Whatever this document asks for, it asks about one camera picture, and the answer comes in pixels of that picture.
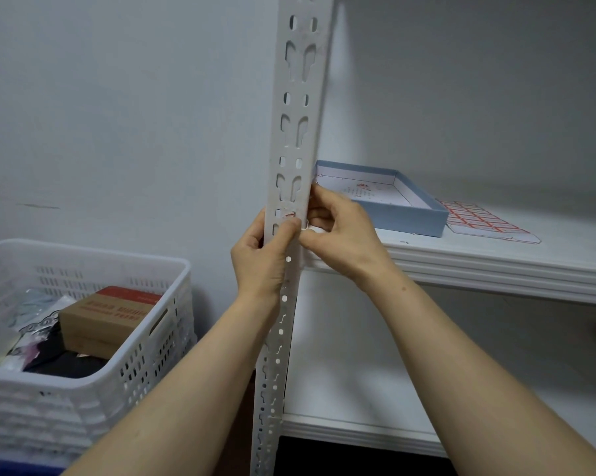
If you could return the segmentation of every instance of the white plastic basket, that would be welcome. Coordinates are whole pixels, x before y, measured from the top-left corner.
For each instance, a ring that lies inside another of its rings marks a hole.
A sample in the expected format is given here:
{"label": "white plastic basket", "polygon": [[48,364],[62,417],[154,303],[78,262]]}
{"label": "white plastic basket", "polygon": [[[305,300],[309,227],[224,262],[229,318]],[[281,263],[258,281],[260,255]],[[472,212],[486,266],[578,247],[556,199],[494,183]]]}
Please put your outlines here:
{"label": "white plastic basket", "polygon": [[162,298],[105,367],[89,377],[0,369],[0,457],[69,464],[197,342],[186,260],[22,239],[0,241],[0,319],[13,312],[27,288],[81,299],[107,286]]}

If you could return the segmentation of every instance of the brown cardboard box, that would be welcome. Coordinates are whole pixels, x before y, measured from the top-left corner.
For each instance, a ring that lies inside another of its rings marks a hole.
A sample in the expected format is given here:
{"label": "brown cardboard box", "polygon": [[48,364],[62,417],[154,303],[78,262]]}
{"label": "brown cardboard box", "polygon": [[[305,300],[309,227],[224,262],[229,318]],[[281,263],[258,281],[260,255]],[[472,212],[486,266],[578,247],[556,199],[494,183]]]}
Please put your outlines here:
{"label": "brown cardboard box", "polygon": [[109,286],[60,311],[65,349],[111,359],[161,296]]}

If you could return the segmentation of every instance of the person's left hand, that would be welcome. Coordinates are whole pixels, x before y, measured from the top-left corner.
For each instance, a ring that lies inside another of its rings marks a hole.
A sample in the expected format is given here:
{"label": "person's left hand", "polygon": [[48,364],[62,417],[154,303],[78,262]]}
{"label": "person's left hand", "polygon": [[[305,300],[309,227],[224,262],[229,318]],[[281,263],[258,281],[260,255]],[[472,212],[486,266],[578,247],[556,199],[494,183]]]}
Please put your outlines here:
{"label": "person's left hand", "polygon": [[261,248],[264,227],[265,209],[262,209],[230,255],[239,296],[275,305],[285,279],[285,252],[289,242],[300,232],[301,220],[288,218],[270,243]]}

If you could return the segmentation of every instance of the white wall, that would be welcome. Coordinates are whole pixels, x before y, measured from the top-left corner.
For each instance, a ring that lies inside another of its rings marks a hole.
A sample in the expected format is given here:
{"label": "white wall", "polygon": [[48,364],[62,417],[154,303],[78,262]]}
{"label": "white wall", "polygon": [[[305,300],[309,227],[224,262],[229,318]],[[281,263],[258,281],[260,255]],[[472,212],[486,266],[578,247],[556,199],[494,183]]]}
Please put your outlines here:
{"label": "white wall", "polygon": [[596,191],[596,0],[337,0],[318,158]]}
{"label": "white wall", "polygon": [[0,239],[188,258],[204,333],[266,199],[277,10],[0,0]]}

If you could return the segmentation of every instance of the forearm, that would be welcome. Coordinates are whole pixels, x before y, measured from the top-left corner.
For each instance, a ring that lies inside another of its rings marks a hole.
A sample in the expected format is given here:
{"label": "forearm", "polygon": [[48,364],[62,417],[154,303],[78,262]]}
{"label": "forearm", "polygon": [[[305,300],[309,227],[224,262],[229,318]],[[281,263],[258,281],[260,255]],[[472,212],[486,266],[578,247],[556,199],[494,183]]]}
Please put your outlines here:
{"label": "forearm", "polygon": [[366,292],[462,475],[596,474],[596,450],[395,267]]}
{"label": "forearm", "polygon": [[273,308],[273,302],[237,299],[142,403],[66,474],[210,474],[273,323]]}

